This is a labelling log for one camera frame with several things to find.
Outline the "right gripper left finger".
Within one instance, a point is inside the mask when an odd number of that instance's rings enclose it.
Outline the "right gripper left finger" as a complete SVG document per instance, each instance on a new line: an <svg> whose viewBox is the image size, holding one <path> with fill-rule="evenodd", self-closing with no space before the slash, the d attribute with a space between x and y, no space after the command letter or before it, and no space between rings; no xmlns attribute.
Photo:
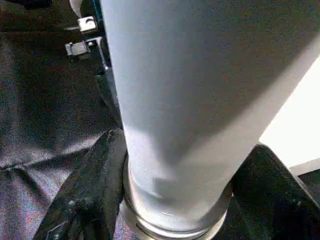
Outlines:
<svg viewBox="0 0 320 240"><path fill-rule="evenodd" d="M123 130L104 132L62 184L33 239L113 239L126 157Z"/></svg>

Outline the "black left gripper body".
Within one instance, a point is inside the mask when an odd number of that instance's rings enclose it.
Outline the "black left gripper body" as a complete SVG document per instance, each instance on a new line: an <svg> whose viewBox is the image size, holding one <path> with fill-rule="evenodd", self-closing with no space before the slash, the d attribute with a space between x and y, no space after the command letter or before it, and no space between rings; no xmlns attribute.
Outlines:
<svg viewBox="0 0 320 240"><path fill-rule="evenodd" d="M77 16L76 29L80 42L65 44L67 56L72 59L90 59L96 62L97 74L104 75L112 68L106 29L99 0L71 0L70 6Z"/></svg>

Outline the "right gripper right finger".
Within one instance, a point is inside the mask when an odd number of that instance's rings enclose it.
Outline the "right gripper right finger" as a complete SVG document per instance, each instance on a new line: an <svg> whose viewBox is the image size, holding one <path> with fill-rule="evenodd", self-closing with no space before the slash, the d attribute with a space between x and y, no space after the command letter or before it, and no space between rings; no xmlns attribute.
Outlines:
<svg viewBox="0 0 320 240"><path fill-rule="evenodd" d="M320 203L266 145L254 147L231 183L226 239L320 238Z"/></svg>

